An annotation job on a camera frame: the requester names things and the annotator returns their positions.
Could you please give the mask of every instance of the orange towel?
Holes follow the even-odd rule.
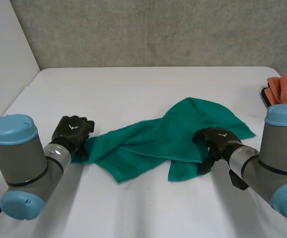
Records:
[[[270,104],[287,104],[287,74],[284,74],[280,78],[268,78],[267,81],[269,88],[266,88],[264,91]]]

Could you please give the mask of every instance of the gray concrete wall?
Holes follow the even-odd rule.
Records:
[[[41,69],[269,66],[287,72],[287,0],[11,0]]]

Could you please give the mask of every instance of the crumpled towel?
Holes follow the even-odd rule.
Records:
[[[226,107],[195,98],[186,98],[162,118],[141,121],[107,134],[87,139],[88,161],[77,157],[73,163],[96,163],[118,182],[133,179],[171,160],[169,181],[198,176],[198,166],[208,154],[204,144],[192,142],[197,130],[222,127],[240,139],[255,136],[245,123]]]
[[[276,104],[287,104],[287,74],[282,77],[271,77],[267,79],[268,88],[263,89],[268,106]]]

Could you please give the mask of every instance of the table surface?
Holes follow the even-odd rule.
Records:
[[[88,117],[94,136],[162,117],[186,97],[232,110],[257,134],[266,107],[260,91],[278,76],[268,67],[55,68],[41,71],[7,114],[27,114],[43,146],[64,115]],[[168,182],[170,163],[117,184],[96,165],[70,165],[43,213],[33,221],[0,215],[0,238],[287,238],[287,219],[251,189],[233,187],[228,166]],[[0,198],[6,185],[0,175]]]

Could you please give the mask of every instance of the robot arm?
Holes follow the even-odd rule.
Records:
[[[241,190],[251,187],[273,209],[287,217],[287,105],[268,109],[260,153],[243,145],[237,136],[222,128],[197,131],[193,142],[209,147],[208,158],[200,165],[205,174],[219,159],[230,167],[230,178]]]
[[[44,149],[29,116],[0,118],[0,171],[8,191],[1,210],[18,220],[36,218],[71,163],[72,155],[87,159],[84,142],[94,130],[87,118],[63,117]]]

